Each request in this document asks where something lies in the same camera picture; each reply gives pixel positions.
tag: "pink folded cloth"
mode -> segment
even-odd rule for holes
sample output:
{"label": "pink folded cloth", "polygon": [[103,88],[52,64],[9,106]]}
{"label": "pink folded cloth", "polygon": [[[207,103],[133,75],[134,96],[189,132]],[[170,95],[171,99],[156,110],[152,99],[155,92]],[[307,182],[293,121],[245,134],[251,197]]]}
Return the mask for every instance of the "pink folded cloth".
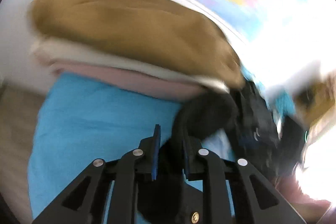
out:
{"label": "pink folded cloth", "polygon": [[167,81],[133,70],[94,66],[62,60],[54,62],[51,68],[56,73],[64,71],[73,72],[114,85],[123,90],[138,92],[164,100],[182,102],[205,92],[205,89],[201,85]]}

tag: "wooden floor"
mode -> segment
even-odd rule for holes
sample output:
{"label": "wooden floor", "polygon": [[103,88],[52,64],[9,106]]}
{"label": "wooden floor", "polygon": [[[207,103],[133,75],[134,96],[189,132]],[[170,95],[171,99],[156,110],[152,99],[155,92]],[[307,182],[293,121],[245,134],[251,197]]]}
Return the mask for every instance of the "wooden floor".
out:
{"label": "wooden floor", "polygon": [[43,101],[43,96],[13,86],[0,94],[0,192],[21,224],[32,222],[27,164]]}

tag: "gold button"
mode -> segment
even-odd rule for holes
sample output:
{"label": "gold button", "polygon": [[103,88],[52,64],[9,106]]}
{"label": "gold button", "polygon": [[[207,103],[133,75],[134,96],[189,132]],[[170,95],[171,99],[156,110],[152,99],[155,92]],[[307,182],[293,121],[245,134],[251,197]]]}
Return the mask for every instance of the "gold button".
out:
{"label": "gold button", "polygon": [[199,221],[200,215],[197,212],[194,212],[193,216],[191,217],[191,222],[196,224]]}

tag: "brown folded cloth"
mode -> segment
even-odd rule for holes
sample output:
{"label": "brown folded cloth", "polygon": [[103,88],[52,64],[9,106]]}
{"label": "brown folded cloth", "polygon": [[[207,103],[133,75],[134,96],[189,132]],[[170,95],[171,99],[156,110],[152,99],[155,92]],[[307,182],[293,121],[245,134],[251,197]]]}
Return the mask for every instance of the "brown folded cloth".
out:
{"label": "brown folded cloth", "polygon": [[34,0],[35,27],[53,37],[240,88],[240,61],[219,27],[170,0]]}

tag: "triangular cutout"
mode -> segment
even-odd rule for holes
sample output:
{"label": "triangular cutout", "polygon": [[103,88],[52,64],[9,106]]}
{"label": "triangular cutout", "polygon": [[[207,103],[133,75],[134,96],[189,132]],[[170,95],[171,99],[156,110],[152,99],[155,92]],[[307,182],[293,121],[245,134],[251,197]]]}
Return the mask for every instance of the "triangular cutout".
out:
{"label": "triangular cutout", "polygon": [[261,210],[279,204],[278,199],[258,180],[256,175],[250,175],[250,181]]}
{"label": "triangular cutout", "polygon": [[74,211],[78,211],[82,206],[90,182],[91,177],[84,178],[84,180],[62,202],[62,206]]}

